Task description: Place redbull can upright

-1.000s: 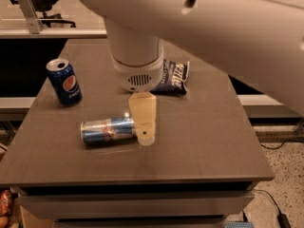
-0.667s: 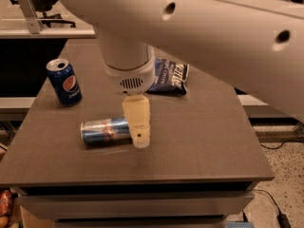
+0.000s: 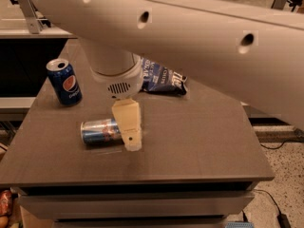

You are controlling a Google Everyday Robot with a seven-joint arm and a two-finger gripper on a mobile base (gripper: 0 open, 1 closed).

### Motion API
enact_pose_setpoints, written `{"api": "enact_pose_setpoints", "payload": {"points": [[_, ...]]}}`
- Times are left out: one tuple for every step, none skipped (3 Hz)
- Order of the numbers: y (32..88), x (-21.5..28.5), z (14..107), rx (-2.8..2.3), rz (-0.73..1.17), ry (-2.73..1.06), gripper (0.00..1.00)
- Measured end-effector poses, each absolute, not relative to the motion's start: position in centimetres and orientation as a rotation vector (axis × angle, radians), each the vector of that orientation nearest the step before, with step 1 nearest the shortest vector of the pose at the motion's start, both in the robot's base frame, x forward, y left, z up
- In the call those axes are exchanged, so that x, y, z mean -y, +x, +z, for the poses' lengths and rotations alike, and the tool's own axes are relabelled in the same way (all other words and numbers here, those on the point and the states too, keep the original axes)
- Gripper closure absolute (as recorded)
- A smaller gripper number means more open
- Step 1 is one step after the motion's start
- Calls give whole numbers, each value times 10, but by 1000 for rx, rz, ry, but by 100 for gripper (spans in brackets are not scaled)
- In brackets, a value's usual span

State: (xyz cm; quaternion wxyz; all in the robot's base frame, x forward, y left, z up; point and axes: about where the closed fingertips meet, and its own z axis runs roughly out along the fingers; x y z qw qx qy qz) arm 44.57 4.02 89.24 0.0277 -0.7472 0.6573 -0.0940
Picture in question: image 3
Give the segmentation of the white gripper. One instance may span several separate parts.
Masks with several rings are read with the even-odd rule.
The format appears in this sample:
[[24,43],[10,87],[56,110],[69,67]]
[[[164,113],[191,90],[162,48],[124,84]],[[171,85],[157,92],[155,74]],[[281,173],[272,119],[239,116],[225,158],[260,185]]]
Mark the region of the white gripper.
[[95,81],[105,85],[105,92],[110,98],[120,99],[112,106],[114,119],[126,150],[138,151],[142,148],[141,109],[131,97],[137,94],[143,85],[143,59],[138,55],[133,55],[132,59],[135,61],[134,66],[118,75],[104,75],[96,69],[91,72]]

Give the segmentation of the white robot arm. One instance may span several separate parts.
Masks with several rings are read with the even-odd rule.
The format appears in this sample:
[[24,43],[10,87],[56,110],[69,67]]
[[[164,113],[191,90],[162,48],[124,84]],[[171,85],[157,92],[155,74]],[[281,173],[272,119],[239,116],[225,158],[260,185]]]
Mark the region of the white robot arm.
[[304,127],[304,15],[221,0],[32,0],[99,79],[139,55]]

